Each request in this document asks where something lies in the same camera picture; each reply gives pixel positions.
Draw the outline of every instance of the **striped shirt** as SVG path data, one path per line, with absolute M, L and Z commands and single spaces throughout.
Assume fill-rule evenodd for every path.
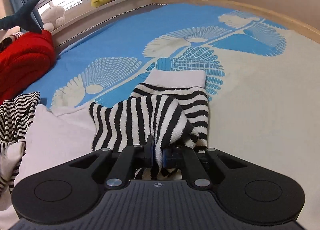
M 5 156 L 8 147 L 16 142 L 24 142 L 26 132 L 33 122 L 36 106 L 40 103 L 40 93 L 17 96 L 13 100 L 6 100 L 0 106 L 0 155 Z M 13 168 L 2 164 L 0 168 L 0 194 L 8 184 L 12 192 L 14 179 L 19 173 L 22 157 Z

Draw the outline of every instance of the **white fabric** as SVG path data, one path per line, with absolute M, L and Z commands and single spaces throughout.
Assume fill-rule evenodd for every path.
M 0 42 L 8 37 L 9 35 L 11 34 L 14 34 L 14 33 L 17 33 L 17 32 L 20 32 L 20 27 L 19 26 L 15 26 L 14 28 L 11 28 L 11 29 L 8 29 L 8 30 L 2 30 L 0 29 Z
M 205 86 L 204 70 L 164 71 L 154 69 L 144 81 L 146 84 L 165 88 L 189 88 Z
M 51 112 L 44 105 L 38 105 L 34 121 L 26 134 L 26 155 L 22 158 L 14 184 L 32 174 L 92 152 L 95 133 L 96 127 L 89 115 L 88 104 L 77 108 L 55 108 Z M 0 229 L 7 230 L 19 218 L 13 206 L 9 207 L 11 202 L 7 191 L 0 200 Z
M 24 144 L 24 142 L 11 144 L 4 154 L 0 155 L 1 176 L 6 181 L 10 180 L 13 169 L 23 155 Z

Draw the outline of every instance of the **red blanket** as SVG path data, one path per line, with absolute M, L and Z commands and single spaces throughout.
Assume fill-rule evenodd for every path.
M 54 65 L 50 32 L 26 33 L 0 54 L 0 104 L 16 97 Z

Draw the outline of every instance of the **black and white striped fabric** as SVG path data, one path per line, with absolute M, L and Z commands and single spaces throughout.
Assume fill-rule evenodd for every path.
M 121 152 L 129 145 L 145 145 L 151 134 L 158 170 L 162 149 L 168 145 L 179 141 L 194 148 L 207 143 L 209 108 L 202 87 L 162 88 L 141 83 L 128 100 L 112 108 L 92 103 L 89 112 L 97 127 L 93 150 L 108 147 Z
M 196 145 L 207 146 L 209 106 L 207 92 L 204 88 L 164 88 L 140 83 L 135 87 L 130 98 L 148 95 L 169 95 L 174 97 L 180 104 L 189 122 L 199 134 Z
M 18 175 L 19 166 L 22 157 L 19 157 L 15 166 L 6 166 L 11 164 L 10 157 L 7 157 L 9 146 L 17 142 L 24 142 L 27 129 L 33 122 L 36 106 L 40 103 L 40 93 L 33 92 L 17 96 L 13 100 L 6 100 L 0 106 L 0 194 L 2 190 L 9 185 L 10 192 L 14 187 L 14 179 Z

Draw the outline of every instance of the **white bear plush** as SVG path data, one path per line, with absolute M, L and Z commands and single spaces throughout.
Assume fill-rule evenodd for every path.
M 52 32 L 54 29 L 64 25 L 66 22 L 65 12 L 62 6 L 52 6 L 46 9 L 41 15 L 43 29 Z

